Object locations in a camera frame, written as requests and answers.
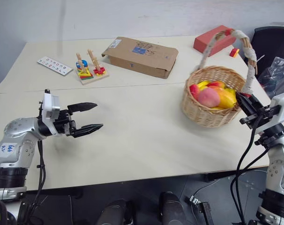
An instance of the white table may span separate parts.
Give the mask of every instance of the white table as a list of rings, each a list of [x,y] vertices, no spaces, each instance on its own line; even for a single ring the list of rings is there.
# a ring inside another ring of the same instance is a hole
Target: white table
[[[90,111],[74,113],[78,127],[91,123],[104,126],[80,138],[48,137],[44,141],[44,188],[235,169],[251,134],[246,125],[239,123],[245,114],[239,113],[221,128],[200,127],[181,111],[183,86],[180,83],[52,91],[60,97],[61,109],[79,102],[98,104]],[[262,89],[255,93],[263,104],[269,103]],[[37,116],[38,101],[42,98],[42,91],[0,94],[0,140],[9,121]],[[253,146],[243,165],[263,150],[262,146]],[[37,189],[38,158],[36,149],[26,181],[28,190]],[[265,156],[254,166],[268,163]]]
[[[1,82],[0,93],[37,91],[46,88],[50,90],[64,90],[183,83],[202,58],[202,54],[193,48],[195,37],[137,38],[142,41],[178,49],[177,60],[167,79],[152,77],[108,64],[108,58],[102,58],[101,53],[105,51],[114,39],[27,43],[6,78]],[[48,56],[74,68],[77,61],[75,53],[79,52],[83,59],[89,60],[87,55],[88,48],[93,50],[94,55],[109,71],[110,77],[83,86],[74,70],[67,76],[62,76],[36,63],[38,59]],[[232,46],[229,46],[209,57],[206,65],[225,66],[236,70],[239,74],[246,74],[247,66],[240,56],[236,58],[230,57],[229,53],[231,50]]]

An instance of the dark floor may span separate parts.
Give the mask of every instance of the dark floor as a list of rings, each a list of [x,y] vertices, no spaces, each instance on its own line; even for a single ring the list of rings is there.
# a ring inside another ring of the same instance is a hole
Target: dark floor
[[[266,168],[250,171],[240,177],[239,189],[247,223],[250,219],[255,219],[256,210],[262,202],[258,194],[265,189],[265,170]],[[232,179],[232,176],[222,178],[197,194],[199,200],[210,203],[215,225],[231,225],[232,222],[239,222],[230,194]],[[108,203],[123,198],[134,202],[138,225],[159,225],[157,219],[159,195],[164,191],[172,191],[182,202],[188,224],[205,225],[203,215],[195,210],[196,221],[191,206],[186,202],[198,188],[208,184],[210,183],[203,181],[203,175],[199,174],[77,187],[73,191],[82,192],[82,196],[79,199],[72,197],[73,224],[95,224],[102,209]],[[40,200],[43,199],[45,200],[35,215],[42,218],[46,225],[72,224],[68,194],[42,195]]]

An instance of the wall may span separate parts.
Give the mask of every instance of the wall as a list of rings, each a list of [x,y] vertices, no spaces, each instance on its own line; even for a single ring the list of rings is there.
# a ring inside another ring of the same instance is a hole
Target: wall
[[[284,26],[284,0],[0,0],[0,82],[26,42]]]

